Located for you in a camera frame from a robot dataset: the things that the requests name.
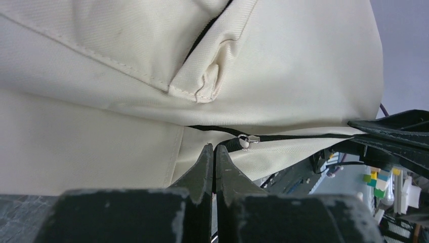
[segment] zipper pull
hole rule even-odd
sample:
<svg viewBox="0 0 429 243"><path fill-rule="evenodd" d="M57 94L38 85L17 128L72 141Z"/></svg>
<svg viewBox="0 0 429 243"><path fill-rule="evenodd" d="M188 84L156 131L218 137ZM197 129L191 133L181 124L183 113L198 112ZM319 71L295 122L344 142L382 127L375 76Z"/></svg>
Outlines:
<svg viewBox="0 0 429 243"><path fill-rule="evenodd" d="M253 135L248 136L246 134L240 134L237 136L237 138L242 139L249 144L247 147L243 146L241 150L244 150L244 151L248 151L252 143L259 143L261 141L260 137L253 136Z"/></svg>

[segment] zipper slider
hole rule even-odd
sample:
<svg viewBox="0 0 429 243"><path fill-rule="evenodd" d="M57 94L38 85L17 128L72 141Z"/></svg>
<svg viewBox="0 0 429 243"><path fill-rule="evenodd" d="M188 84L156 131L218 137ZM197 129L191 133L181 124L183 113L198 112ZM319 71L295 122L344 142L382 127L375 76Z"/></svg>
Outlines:
<svg viewBox="0 0 429 243"><path fill-rule="evenodd" d="M243 146L241 150L244 150L244 151L248 151L252 143L259 143L261 141L260 137L253 136L253 135L248 136L246 134L240 134L237 136L237 138L242 139L249 144L247 147Z"/></svg>

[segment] black zipper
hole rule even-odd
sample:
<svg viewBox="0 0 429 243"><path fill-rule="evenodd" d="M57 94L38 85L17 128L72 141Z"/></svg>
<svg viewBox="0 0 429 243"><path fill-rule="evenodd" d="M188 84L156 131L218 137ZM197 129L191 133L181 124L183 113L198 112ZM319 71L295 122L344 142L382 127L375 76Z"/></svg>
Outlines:
<svg viewBox="0 0 429 243"><path fill-rule="evenodd" d="M219 15L217 15L215 18L210 20L209 23L207 23L207 25L204 27L204 29L202 30L200 35L194 41L194 44L192 44L191 50L189 50L188 55L186 55L186 58L183 61L184 63L186 62L186 60L188 60L188 57L191 55L191 53L194 51L194 49L197 47L197 45L201 42L202 38L205 36L205 34L208 32L208 30L213 26L213 24L216 22L216 20L219 19L219 16L224 13L225 9L227 9L227 7L229 6L229 4L231 4L231 2L232 2L232 0L229 0L227 2L226 6L224 7L224 9L222 10L222 12Z"/></svg>
<svg viewBox="0 0 429 243"><path fill-rule="evenodd" d="M238 138L240 135L251 136L251 134L247 134L241 132L239 130L235 130L232 128L223 128L218 126L189 126L190 128L198 129L201 131L219 131L224 133L229 133L236 138L225 140L221 142L219 145L225 145L228 152L235 152L242 150L243 147L240 144L240 139ZM356 135L343 135L343 134L321 134L321 135L253 135L259 137L260 142L268 142L268 141L280 141L280 140L290 140L290 139L305 139L305 138L339 138L339 139L350 139L356 137Z"/></svg>

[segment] cream fabric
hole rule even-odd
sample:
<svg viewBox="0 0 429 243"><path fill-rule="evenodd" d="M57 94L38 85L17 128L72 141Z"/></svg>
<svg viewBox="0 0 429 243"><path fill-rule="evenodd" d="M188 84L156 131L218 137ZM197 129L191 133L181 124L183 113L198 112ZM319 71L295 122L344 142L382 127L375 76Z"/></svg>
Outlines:
<svg viewBox="0 0 429 243"><path fill-rule="evenodd" d="M344 128L348 120L375 118L382 53L369 1L233 0L185 61L226 2L0 0L0 114L13 117L2 117L0 123L8 131L1 138L8 148L0 150L0 193L166 186L195 162L205 143L230 136L182 126L228 126L251 134L355 134ZM11 104L17 107L10 109ZM40 126L44 120L31 125L32 114L24 112L31 106L31 113L49 113L50 123L61 129L54 133ZM68 108L51 111L50 106ZM112 124L106 130L129 130L123 136L74 137L63 154L55 141L73 132L63 132L65 124L56 117L83 116L81 109L93 113L94 122L71 119L75 125L69 131L97 131L104 124ZM118 113L117 120L100 109ZM130 125L131 119L139 122ZM40 139L55 156L25 143L31 140L26 129L50 134ZM177 129L184 130L181 143L174 142ZM151 139L119 149L130 130L139 131L130 140ZM20 142L9 144L6 137ZM232 157L251 179L258 179L339 141L267 142ZM93 146L111 148L116 157L100 155ZM131 158L133 149L148 156ZM39 157L32 156L33 150ZM171 159L166 156L170 150L178 151ZM105 163L110 174L94 176ZM29 164L50 172L36 176ZM95 169L75 177L85 166ZM20 183L16 177L21 173L34 176ZM43 182L28 186L34 177Z"/></svg>

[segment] white jacket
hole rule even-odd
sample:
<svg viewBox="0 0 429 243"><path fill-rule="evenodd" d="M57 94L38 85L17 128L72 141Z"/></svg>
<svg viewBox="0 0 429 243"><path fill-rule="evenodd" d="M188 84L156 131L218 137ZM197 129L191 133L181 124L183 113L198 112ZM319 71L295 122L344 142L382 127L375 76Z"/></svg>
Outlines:
<svg viewBox="0 0 429 243"><path fill-rule="evenodd" d="M166 187L204 144L357 134L382 50L369 1L0 0L0 193ZM209 21L222 13L192 49ZM342 139L231 153L250 179Z"/></svg>

